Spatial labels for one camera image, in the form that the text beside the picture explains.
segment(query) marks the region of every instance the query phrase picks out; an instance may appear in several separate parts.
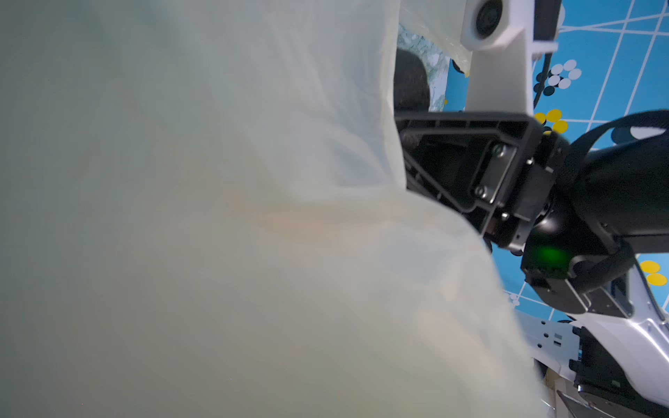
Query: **plastic bag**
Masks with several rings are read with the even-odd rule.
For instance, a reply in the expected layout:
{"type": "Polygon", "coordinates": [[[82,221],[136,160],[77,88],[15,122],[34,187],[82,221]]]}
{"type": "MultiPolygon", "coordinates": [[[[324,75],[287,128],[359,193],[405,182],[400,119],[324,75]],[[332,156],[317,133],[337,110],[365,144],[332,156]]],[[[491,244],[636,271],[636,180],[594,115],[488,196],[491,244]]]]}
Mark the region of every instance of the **plastic bag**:
{"type": "Polygon", "coordinates": [[[450,58],[434,43],[406,30],[404,26],[400,25],[398,32],[397,49],[417,55],[423,62],[423,67],[425,67],[427,84],[429,85],[428,110],[430,112],[441,112],[444,109],[448,68],[451,64],[450,58]]]}
{"type": "Polygon", "coordinates": [[[460,43],[467,0],[402,0],[399,22],[440,47],[469,76],[472,53],[460,43]]]}
{"type": "Polygon", "coordinates": [[[0,415],[537,416],[480,238],[404,189],[397,1],[11,8],[0,415]]]}

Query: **white dot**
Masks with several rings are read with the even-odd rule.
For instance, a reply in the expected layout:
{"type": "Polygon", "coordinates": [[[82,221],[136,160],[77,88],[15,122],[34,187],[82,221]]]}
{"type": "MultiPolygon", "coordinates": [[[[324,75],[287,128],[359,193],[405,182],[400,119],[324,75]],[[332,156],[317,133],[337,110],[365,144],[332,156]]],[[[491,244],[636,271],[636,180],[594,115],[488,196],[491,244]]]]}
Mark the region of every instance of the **white dot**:
{"type": "Polygon", "coordinates": [[[562,80],[560,80],[557,86],[564,90],[565,88],[571,86],[571,80],[569,78],[563,78],[562,80]]]}
{"type": "Polygon", "coordinates": [[[576,60],[569,60],[565,62],[565,65],[563,66],[565,71],[571,71],[574,68],[576,68],[576,60]]]}
{"type": "Polygon", "coordinates": [[[560,76],[550,76],[548,77],[548,85],[556,86],[560,82],[560,76]]]}
{"type": "Polygon", "coordinates": [[[576,80],[580,76],[581,76],[581,70],[578,69],[578,68],[575,68],[574,70],[571,70],[569,72],[569,79],[570,80],[576,80]]]}
{"type": "Polygon", "coordinates": [[[665,129],[662,128],[652,128],[645,126],[633,126],[630,128],[630,134],[636,139],[646,139],[652,138],[653,136],[658,136],[664,134],[665,129]]]}

